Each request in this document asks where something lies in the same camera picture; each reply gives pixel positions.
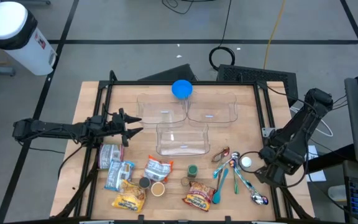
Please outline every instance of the wooden table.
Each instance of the wooden table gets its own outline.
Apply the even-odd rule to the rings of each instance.
[[[270,82],[270,87],[285,92],[282,82]],[[80,96],[78,98],[73,123],[83,122],[87,117],[93,114],[94,101],[96,98],[98,82],[83,82]],[[254,89],[252,86],[204,86],[195,85],[194,91],[198,93],[234,93],[237,96],[238,119],[228,128],[210,128],[208,135],[211,144],[210,152],[203,156],[173,158],[173,172],[168,176],[166,192],[163,197],[154,197],[151,192],[146,194],[146,202],[140,214],[144,214],[146,220],[224,220],[226,215],[231,216],[232,220],[275,220],[272,203],[268,205],[256,205],[250,199],[250,193],[244,184],[238,180],[240,194],[234,194],[233,171],[229,170],[226,181],[222,189],[221,203],[211,205],[209,212],[191,207],[182,201],[186,196],[188,187],[183,187],[180,183],[182,177],[186,176],[186,169],[189,164],[196,164],[199,168],[197,181],[216,187],[216,180],[213,180],[212,173],[217,165],[211,163],[213,154],[219,152],[224,146],[229,146],[232,151],[238,151],[241,154],[247,151],[259,151],[262,148],[262,137],[260,135],[260,126],[255,104]],[[165,85],[114,85],[112,88],[112,97],[109,112],[118,111],[124,108],[125,112],[131,116],[136,115],[137,95],[146,94],[171,94],[170,86]],[[273,117],[276,127],[284,127],[290,120],[290,110],[285,96],[278,95],[269,91],[270,101],[273,110]],[[264,118],[267,124],[267,113],[264,100],[261,100],[264,109]],[[128,128],[141,126],[139,123],[128,125]],[[119,144],[121,136],[104,138],[105,143]],[[135,163],[135,171],[132,175],[132,181],[139,182],[144,167],[148,161],[148,155],[168,161],[171,158],[162,157],[155,151],[156,137],[155,131],[143,130],[135,135],[129,141],[129,147],[125,148],[124,160]],[[66,148],[65,158],[70,155],[78,146],[69,141]],[[81,169],[85,156],[85,148],[73,156],[64,165],[58,185],[55,198],[52,205],[51,215],[56,215],[62,210],[78,188]],[[139,213],[120,208],[113,208],[112,203],[116,198],[117,192],[104,189],[106,170],[99,171],[96,184],[96,193],[94,197],[92,219],[110,219],[110,220],[136,220]],[[255,188],[263,195],[266,195],[271,202],[270,187],[267,184],[261,184],[253,174],[242,172],[243,176],[250,180]],[[303,174],[303,169],[299,169],[293,176],[287,176],[287,184],[295,183]],[[285,217],[285,207],[282,201],[282,195],[279,190],[279,204],[281,216]],[[296,187],[292,187],[290,192],[297,199],[298,203],[305,211],[314,216],[311,204],[310,193],[306,183],[306,178]],[[86,203],[89,192],[86,191],[83,196],[83,205],[81,215],[85,214]]]

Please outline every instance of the white trash can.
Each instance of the white trash can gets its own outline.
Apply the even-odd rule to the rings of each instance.
[[[34,75],[53,71],[57,54],[37,28],[37,20],[17,2],[0,2],[0,49]]]

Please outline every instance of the blue spoon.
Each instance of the blue spoon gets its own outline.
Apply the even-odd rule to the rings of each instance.
[[[221,190],[222,190],[224,179],[226,178],[228,172],[229,172],[228,168],[226,168],[223,172],[221,185],[219,185],[218,191],[214,194],[214,197],[212,198],[213,203],[219,203],[221,201]]]

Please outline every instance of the transparent bin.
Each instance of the transparent bin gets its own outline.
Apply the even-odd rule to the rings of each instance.
[[[187,117],[192,124],[229,126],[237,120],[237,98],[233,93],[193,93],[188,99]]]
[[[161,156],[197,156],[209,152],[208,125],[157,125],[157,153]]]
[[[186,119],[186,103],[170,95],[137,96],[137,114],[144,128],[156,128],[159,123],[180,123]]]

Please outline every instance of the snack bag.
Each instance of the snack bag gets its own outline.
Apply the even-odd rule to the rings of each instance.
[[[124,146],[115,144],[102,144],[99,154],[99,169],[110,168],[111,161],[122,162],[124,158]]]
[[[144,169],[144,177],[156,182],[167,182],[167,176],[172,171],[173,161],[160,162],[149,155],[149,162]]]
[[[196,181],[190,181],[190,190],[187,193],[186,198],[182,200],[188,205],[208,212],[209,206],[211,206],[214,191],[215,189],[208,187],[205,184]]]
[[[146,200],[145,190],[127,180],[123,180],[120,193],[111,204],[116,208],[131,209],[135,212],[142,211]]]
[[[123,180],[131,180],[135,164],[130,161],[111,161],[109,174],[107,176],[105,189],[119,190]]]

